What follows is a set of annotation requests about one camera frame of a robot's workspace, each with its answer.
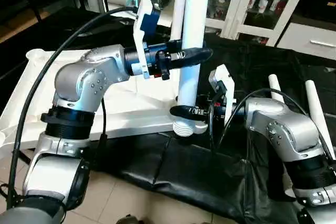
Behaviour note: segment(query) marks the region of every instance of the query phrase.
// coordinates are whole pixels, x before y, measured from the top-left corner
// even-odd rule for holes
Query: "tile floor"
[[[31,157],[32,151],[25,150]],[[11,157],[0,160],[0,183],[8,181]],[[19,161],[15,187],[21,193],[28,166]],[[0,212],[6,202],[0,196]],[[64,224],[115,224],[128,214],[147,224],[235,224],[210,212],[133,186],[108,174],[91,172],[86,197],[81,206],[67,213]]]

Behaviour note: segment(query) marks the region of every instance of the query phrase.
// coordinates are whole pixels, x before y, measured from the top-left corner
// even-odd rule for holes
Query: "white pvc pipe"
[[[182,48],[203,47],[205,18],[208,0],[186,0]],[[178,105],[194,106],[197,95],[200,66],[181,69]],[[177,118],[173,130],[179,136],[190,136],[194,132],[195,122]]]
[[[175,0],[170,40],[181,38],[185,0]]]
[[[276,89],[276,90],[281,91],[280,84],[279,84],[279,81],[278,81],[278,77],[276,76],[276,74],[269,75],[268,76],[268,82],[269,82],[269,87],[271,89]],[[271,92],[271,96],[274,100],[285,103],[284,98],[282,97],[281,94]]]
[[[181,38],[183,17],[184,17],[184,6],[185,6],[185,0],[175,0],[170,40],[177,40]],[[171,82],[173,83],[173,87],[172,87],[173,92],[175,96],[177,96],[179,94],[178,93],[179,92],[178,82],[180,80],[180,70],[172,69],[170,71],[170,79],[171,79]]]
[[[319,96],[316,91],[315,83],[312,80],[306,81],[306,92],[308,98],[308,105],[310,111],[310,117],[320,130],[327,147],[331,153],[332,158],[335,160],[335,153],[332,147],[329,131],[327,128],[327,124],[325,123],[325,118],[323,115],[321,103]]]

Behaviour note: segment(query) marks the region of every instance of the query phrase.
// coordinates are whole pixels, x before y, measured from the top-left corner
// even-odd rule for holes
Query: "floor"
[[[44,19],[49,16],[49,13],[41,11],[40,16]],[[27,9],[19,13],[6,23],[0,24],[0,43],[18,34],[20,31],[27,29],[35,23],[37,23],[37,19],[31,9]]]
[[[25,150],[32,157],[33,152]],[[7,183],[11,157],[0,160],[0,183]],[[15,187],[22,192],[28,165],[19,160]],[[0,196],[0,212],[6,201]],[[128,214],[145,224],[235,224],[234,221],[203,211],[189,204],[133,186],[105,173],[91,172],[86,197],[81,206],[67,212],[64,224],[115,224]]]

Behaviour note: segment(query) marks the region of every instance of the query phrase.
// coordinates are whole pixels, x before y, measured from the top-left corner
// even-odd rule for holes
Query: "metal bolt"
[[[319,204],[319,203],[322,203],[322,200],[320,200],[320,199],[314,199],[314,200],[313,200],[313,203],[314,203],[314,204]]]

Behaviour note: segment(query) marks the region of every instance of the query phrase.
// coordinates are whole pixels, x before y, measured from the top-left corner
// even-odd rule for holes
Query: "black cable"
[[[98,141],[98,147],[96,150],[96,154],[94,157],[94,162],[96,165],[98,165],[99,163],[99,157],[100,154],[102,152],[102,149],[105,147],[106,145],[106,141],[107,141],[107,135],[106,135],[106,108],[105,108],[105,101],[104,98],[101,99],[101,107],[103,109],[103,131],[100,135],[99,141]]]
[[[218,146],[217,146],[217,149],[216,151],[219,150],[222,142],[223,142],[223,139],[227,133],[227,130],[229,129],[230,127],[230,124],[231,124],[231,121],[233,119],[233,117],[235,116],[235,114],[239,111],[239,109],[243,106],[243,104],[245,103],[245,101],[250,98],[252,95],[256,95],[258,93],[262,93],[262,92],[274,92],[274,93],[277,93],[277,94],[281,94],[284,98],[288,99],[289,101],[291,101],[301,112],[302,114],[304,114],[305,116],[309,117],[309,114],[303,109],[303,107],[300,106],[299,103],[297,103],[293,98],[291,98],[289,95],[279,91],[279,90],[276,90],[276,89],[271,89],[271,88],[263,88],[263,89],[258,89],[258,90],[255,90],[253,92],[251,92],[250,94],[246,95],[241,101],[240,103],[238,104],[238,106],[234,109],[234,111],[232,112],[229,120],[227,121],[223,131],[222,131],[222,134],[220,136],[220,140],[219,140],[219,143],[218,143]],[[318,133],[319,133],[319,138],[321,140],[321,144],[322,144],[322,147],[328,157],[328,159],[331,161],[332,160],[332,156],[331,156],[331,153],[327,147],[327,144],[325,143],[325,140],[324,140],[324,137],[323,135],[321,134],[319,128],[316,126],[316,129],[318,130]]]
[[[33,86],[30,89],[30,92],[29,92],[29,94],[26,98],[26,101],[23,105],[21,115],[20,115],[20,119],[19,119],[19,122],[18,122],[18,125],[17,125],[16,137],[15,137],[15,143],[14,143],[14,149],[13,149],[13,156],[12,156],[12,163],[10,165],[10,173],[9,173],[9,182],[8,182],[9,188],[8,188],[7,209],[10,209],[10,208],[13,207],[13,200],[14,200],[13,194],[14,194],[14,191],[15,191],[14,183],[15,183],[16,166],[17,166],[17,160],[18,160],[18,156],[19,156],[19,149],[20,149],[20,142],[21,142],[21,137],[22,137],[23,126],[24,126],[24,123],[25,123],[25,118],[26,118],[26,115],[27,115],[27,111],[28,111],[30,102],[33,99],[33,96],[34,96],[39,84],[42,81],[42,78],[44,77],[44,75],[46,74],[48,69],[50,68],[51,64],[55,61],[57,56],[77,38],[77,36],[80,33],[88,30],[97,21],[101,20],[102,18],[105,18],[106,16],[114,14],[114,13],[126,12],[126,11],[133,11],[133,12],[136,13],[137,10],[138,10],[137,7],[120,7],[120,8],[114,9],[114,10],[110,10],[106,13],[100,14],[99,16],[93,18],[92,20],[87,22],[85,25],[80,27],[76,32],[74,32],[66,41],[64,41],[64,43],[53,53],[53,55],[49,58],[49,60],[46,62],[46,64],[42,68],[40,74],[36,78]]]
[[[103,108],[103,135],[106,135],[106,108],[104,97],[101,99],[101,107]]]
[[[25,164],[30,165],[30,161],[31,161],[31,159],[30,159],[26,154],[24,154],[22,151],[19,152],[19,158],[20,158],[23,162],[25,162]]]
[[[209,105],[209,114],[208,114],[208,127],[209,127],[209,136],[210,136],[210,150],[214,154],[215,150],[215,142],[214,142],[214,134],[213,134],[213,124],[214,124],[214,113],[215,113],[215,103],[218,99],[223,95],[222,89],[220,89],[215,96],[213,97],[210,105]]]

